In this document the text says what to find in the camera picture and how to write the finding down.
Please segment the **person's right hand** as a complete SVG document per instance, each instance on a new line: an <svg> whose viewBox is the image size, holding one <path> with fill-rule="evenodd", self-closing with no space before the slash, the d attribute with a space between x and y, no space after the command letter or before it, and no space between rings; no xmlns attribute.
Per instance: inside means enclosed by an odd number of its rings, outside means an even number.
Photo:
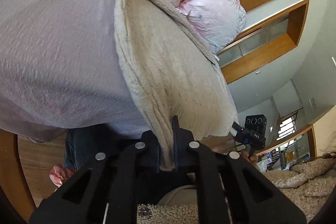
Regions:
<svg viewBox="0 0 336 224"><path fill-rule="evenodd" d="M241 150L240 155L246 159L246 161L250 162L253 166L256 166L258 157L256 155L249 155L249 152L246 150Z"/></svg>

